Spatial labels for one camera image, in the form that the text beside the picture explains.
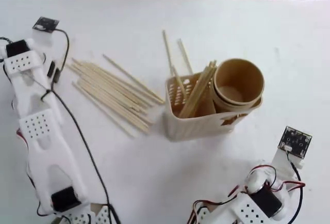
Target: circuit board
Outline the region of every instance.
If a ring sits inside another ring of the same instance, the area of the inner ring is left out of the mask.
[[[291,127],[286,127],[278,148],[303,159],[306,155],[312,136]]]

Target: utensil holder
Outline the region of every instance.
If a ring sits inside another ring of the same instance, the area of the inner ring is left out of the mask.
[[[201,73],[180,77],[186,94],[189,97],[195,87]],[[243,111],[231,111],[216,113],[215,106],[210,95],[210,89],[205,89],[195,117],[181,119],[177,116],[182,110],[186,100],[181,92],[176,78],[166,81],[166,109],[164,124],[167,136],[173,141],[195,139],[232,131],[250,112],[260,107],[260,98],[250,109]]]

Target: black circuit board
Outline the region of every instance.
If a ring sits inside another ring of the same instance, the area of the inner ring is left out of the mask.
[[[58,23],[58,20],[40,17],[38,21],[34,24],[32,29],[52,33],[56,29]]]
[[[278,148],[301,159],[306,155],[312,136],[291,127],[286,127]]]

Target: bamboo skewer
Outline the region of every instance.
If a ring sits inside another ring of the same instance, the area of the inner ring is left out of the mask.
[[[195,112],[197,105],[200,99],[203,96],[204,91],[206,90],[208,83],[216,71],[216,61],[210,62],[202,72],[200,78],[198,79],[197,84],[192,90],[189,99],[181,110],[179,117],[180,118],[189,118]]]
[[[184,57],[184,60],[185,60],[185,62],[187,64],[189,73],[190,74],[193,74],[193,71],[192,71],[192,68],[191,68],[191,65],[190,65],[190,62],[189,62],[189,57],[188,57],[187,51],[185,49],[184,43],[182,42],[181,39],[179,39],[178,43],[179,43],[179,48],[181,50],[181,53],[182,53],[182,55]]]
[[[89,83],[95,85],[99,90],[106,92],[109,94],[111,97],[114,98],[115,101],[120,103],[126,108],[132,108],[137,112],[142,112],[146,115],[146,111],[142,109],[137,103],[132,101],[130,98],[127,98],[125,95],[123,95],[120,91],[117,91],[115,88],[113,88],[112,85],[107,84],[104,82],[99,75],[93,75],[91,76],[89,72],[86,71],[86,69],[73,65],[73,68],[77,68],[80,70],[83,75],[81,75],[81,78],[84,79],[85,81],[88,81]]]
[[[95,65],[95,64],[93,64],[93,63],[91,63],[90,65],[91,65],[91,67],[97,69],[99,72],[103,72],[103,73],[107,74],[110,78],[112,78],[113,80],[117,81],[117,83],[118,83],[119,85],[121,85],[122,87],[124,87],[124,88],[126,88],[126,89],[127,89],[127,87],[129,87],[129,88],[132,89],[133,91],[135,91],[135,92],[137,92],[137,93],[139,93],[139,94],[141,94],[141,95],[143,95],[143,96],[145,96],[145,97],[147,97],[147,98],[153,100],[154,102],[156,102],[156,103],[158,103],[158,104],[164,104],[164,101],[163,101],[163,100],[160,100],[159,98],[156,98],[155,96],[151,95],[150,93],[148,93],[148,92],[146,92],[146,91],[142,91],[142,90],[140,90],[139,88],[137,88],[137,87],[131,85],[130,83],[128,83],[128,82],[126,82],[126,81],[124,81],[124,80],[122,80],[122,79],[120,79],[119,77],[117,77],[117,76],[115,76],[114,74],[112,74],[112,73],[110,73],[110,72],[104,70],[103,68],[100,68],[100,67],[98,67],[97,65]]]
[[[104,83],[102,83],[96,79],[93,79],[87,75],[82,76],[81,79],[91,83],[92,85],[95,85],[98,90],[104,91],[105,93],[107,93],[107,95],[111,96],[116,102],[118,102],[122,106],[124,106],[128,109],[133,109],[137,112],[143,112],[144,114],[146,114],[145,110],[141,109],[139,105],[134,103],[132,100],[126,98],[124,95],[122,95],[120,92],[116,91],[111,86],[107,86]]]
[[[182,92],[184,98],[187,100],[187,94],[186,94],[185,87],[184,87],[184,85],[183,85],[183,83],[182,83],[182,81],[180,79],[180,76],[178,75],[178,73],[177,73],[177,71],[176,71],[176,69],[175,69],[174,66],[173,66],[173,72],[174,72],[174,75],[175,75],[175,78],[176,78],[176,82],[180,86],[180,89],[181,89],[181,92]]]
[[[79,68],[79,70],[82,72],[82,75],[86,74],[92,78],[97,77],[100,81],[106,81],[105,83],[107,85],[110,85],[112,88],[114,88],[116,91],[120,92],[122,95],[125,95],[131,101],[140,105],[144,109],[147,108],[147,104],[145,103],[146,102],[145,100],[139,98],[138,96],[136,96],[136,94],[123,88],[121,85],[118,85],[117,82],[114,82],[110,78],[105,77],[104,75],[100,74],[99,72],[89,68],[88,65],[86,65],[85,63],[76,63],[76,64],[73,64],[73,66],[76,66],[77,68]]]
[[[101,94],[97,93],[97,91],[95,91],[92,87],[88,85],[84,85],[80,82],[78,82],[78,85],[81,86],[81,88],[87,91],[89,94],[93,95],[96,99],[101,101],[103,104],[114,110],[124,119],[126,119],[129,123],[140,129],[141,131],[148,133],[148,126],[141,120],[139,120],[134,114],[124,109],[121,105],[116,104],[116,102],[106,101]]]
[[[111,119],[118,127],[120,127],[127,135],[130,137],[135,138],[135,136],[125,127],[123,126],[120,121],[114,117],[112,114],[109,113],[109,111],[104,108],[97,100],[95,100],[92,95],[90,95],[88,92],[86,92],[84,89],[82,89],[79,85],[72,82],[73,86],[79,90],[88,100],[90,100],[99,110],[101,110],[109,119]]]
[[[98,95],[100,95],[104,100],[106,100],[108,103],[113,103],[115,106],[119,106],[120,109],[125,110],[125,112],[129,112],[130,114],[134,115],[134,119],[141,121],[141,123],[143,123],[143,125],[145,125],[146,127],[149,127],[149,124],[147,124],[147,122],[145,122],[144,120],[142,120],[141,118],[139,119],[139,117],[136,115],[135,111],[132,111],[132,109],[127,109],[125,108],[125,106],[122,106],[120,103],[118,103],[112,96],[110,96],[108,93],[100,91],[99,87],[96,85],[91,84],[88,81],[85,81],[84,79],[80,79],[78,81],[78,84],[82,85],[82,86],[87,86],[92,88],[93,91],[95,91]]]
[[[93,63],[86,63],[85,66],[92,69],[94,72],[101,74],[104,78],[107,78],[108,81],[112,82],[113,84],[116,84],[119,88],[121,88],[121,90],[133,95],[134,97],[139,99],[140,102],[143,102],[145,105],[147,105],[149,107],[152,107],[153,105],[145,98],[137,95],[136,92],[150,98],[151,100],[153,100],[157,103],[160,103],[160,104],[164,103],[164,102],[160,101],[158,98],[154,97],[153,95],[151,95],[145,91],[141,91],[140,89],[136,88],[135,86],[132,86],[130,83],[120,79],[119,77],[115,76],[114,74],[104,70],[103,68],[100,68],[99,66],[97,66]]]
[[[105,54],[103,54],[103,57],[106,58],[106,60],[108,62],[110,62],[111,64],[113,64],[116,68],[118,68],[120,71],[122,71],[123,73],[126,74],[126,76],[128,76],[129,78],[131,78],[136,84],[138,84],[139,86],[141,86],[144,90],[146,90],[147,92],[149,92],[150,94],[152,94],[153,96],[155,96],[156,98],[158,98],[159,100],[163,101],[164,100],[158,96],[156,93],[154,93],[153,91],[151,91],[146,85],[144,85],[142,82],[140,82],[137,78],[135,78],[133,75],[131,75],[130,73],[128,73],[125,69],[123,69],[120,65],[118,65],[117,63],[115,63],[112,59],[110,59],[108,56],[106,56]]]
[[[153,123],[146,117],[147,112],[145,109],[152,106],[152,104],[145,97],[163,104],[164,101],[160,99],[159,96],[151,90],[142,91],[93,63],[78,61],[74,58],[72,58],[72,60],[73,63],[67,65],[67,67],[79,75],[77,84],[73,83],[79,91],[88,97],[90,101],[97,105],[104,113],[108,116],[110,115],[110,118],[112,117],[112,120],[128,133],[128,135],[132,136],[132,133],[122,126],[117,119],[113,118],[107,108],[115,111],[141,131],[145,133],[149,132],[148,129]]]
[[[168,42],[168,39],[167,39],[166,31],[163,30],[162,33],[163,33],[164,43],[165,43],[165,47],[166,47],[167,57],[168,57],[168,60],[169,60],[169,66],[170,66],[171,76],[173,76],[174,75],[174,71],[173,71],[173,63],[172,63],[172,56],[171,56],[169,42]]]

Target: brown paper cup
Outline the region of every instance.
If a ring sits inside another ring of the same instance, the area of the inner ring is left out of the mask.
[[[213,99],[215,105],[214,107],[217,113],[227,112],[227,111],[243,111],[243,110],[248,110],[253,106],[253,103],[248,105],[233,105],[227,103],[226,101],[221,99],[217,94],[215,90],[215,86],[213,84],[213,80],[211,81],[211,85],[210,85],[210,94]]]
[[[223,104],[253,106],[260,99],[265,83],[261,71],[250,61],[229,59],[214,74],[214,88]]]

